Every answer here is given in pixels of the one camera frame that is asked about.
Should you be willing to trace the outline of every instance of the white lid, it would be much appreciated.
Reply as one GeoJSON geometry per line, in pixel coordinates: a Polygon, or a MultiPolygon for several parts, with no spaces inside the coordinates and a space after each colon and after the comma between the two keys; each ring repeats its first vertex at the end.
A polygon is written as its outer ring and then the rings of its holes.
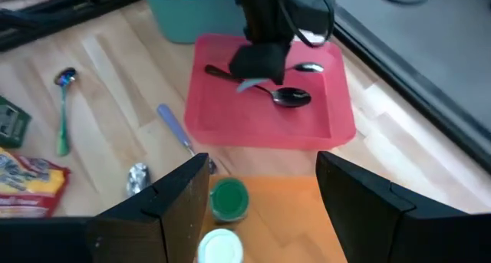
{"type": "Polygon", "coordinates": [[[242,263],[242,243],[224,228],[208,232],[198,247],[198,263],[242,263]]]}

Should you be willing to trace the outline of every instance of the teal plastic bin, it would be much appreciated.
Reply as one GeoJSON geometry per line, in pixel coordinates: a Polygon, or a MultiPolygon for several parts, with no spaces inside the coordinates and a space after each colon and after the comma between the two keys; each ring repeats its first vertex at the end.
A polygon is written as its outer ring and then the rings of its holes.
{"type": "Polygon", "coordinates": [[[243,36],[246,19],[235,0],[147,0],[169,41],[192,44],[208,33],[243,36]]]}

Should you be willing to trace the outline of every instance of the blue handled utensil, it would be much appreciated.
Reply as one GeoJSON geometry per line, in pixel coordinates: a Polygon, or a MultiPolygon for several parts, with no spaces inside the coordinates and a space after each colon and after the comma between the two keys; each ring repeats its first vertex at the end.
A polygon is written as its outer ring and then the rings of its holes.
{"type": "MultiPolygon", "coordinates": [[[[157,113],[159,113],[160,118],[167,124],[174,136],[183,144],[183,146],[191,153],[191,156],[195,156],[191,140],[187,136],[187,133],[181,127],[179,121],[177,121],[176,116],[170,110],[169,106],[166,104],[161,104],[157,108],[157,113]]],[[[209,171],[214,173],[216,171],[216,164],[209,159],[209,171]]]]}

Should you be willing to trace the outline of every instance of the green box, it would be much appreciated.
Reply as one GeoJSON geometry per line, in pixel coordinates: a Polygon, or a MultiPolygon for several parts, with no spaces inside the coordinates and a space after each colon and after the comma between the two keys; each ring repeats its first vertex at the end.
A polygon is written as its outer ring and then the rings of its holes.
{"type": "Polygon", "coordinates": [[[204,34],[243,36],[246,19],[235,0],[147,0],[169,41],[192,44],[204,34]]]}
{"type": "Polygon", "coordinates": [[[0,96],[0,146],[19,148],[31,117],[21,108],[0,96]]]}

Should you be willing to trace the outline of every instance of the pink plastic tray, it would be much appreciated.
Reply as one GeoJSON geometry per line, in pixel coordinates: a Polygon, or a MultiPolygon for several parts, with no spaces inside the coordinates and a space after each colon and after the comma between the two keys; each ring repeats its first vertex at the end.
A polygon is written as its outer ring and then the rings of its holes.
{"type": "MultiPolygon", "coordinates": [[[[244,38],[203,35],[195,46],[193,73],[186,103],[185,123],[200,143],[224,146],[259,146],[280,149],[329,150],[355,134],[353,113],[340,49],[331,43],[310,49],[295,42],[287,67],[313,61],[323,74],[287,71],[284,87],[309,92],[312,102],[304,107],[273,104],[260,90],[237,94],[238,84],[208,75],[207,64],[228,70],[228,63],[244,38]]],[[[274,90],[273,83],[262,86],[274,90]]]]}

